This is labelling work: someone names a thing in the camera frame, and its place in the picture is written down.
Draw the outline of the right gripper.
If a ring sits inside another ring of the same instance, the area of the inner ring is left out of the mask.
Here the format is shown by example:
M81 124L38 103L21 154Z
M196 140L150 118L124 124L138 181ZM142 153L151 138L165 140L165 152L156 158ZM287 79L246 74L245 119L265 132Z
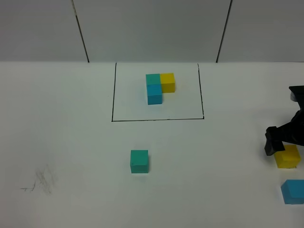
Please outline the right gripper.
M284 151L283 142L296 145L304 144L304 86L290 86L291 97L299 104L300 110L292 120L281 127L271 126L266 129L265 152L271 156L279 151Z

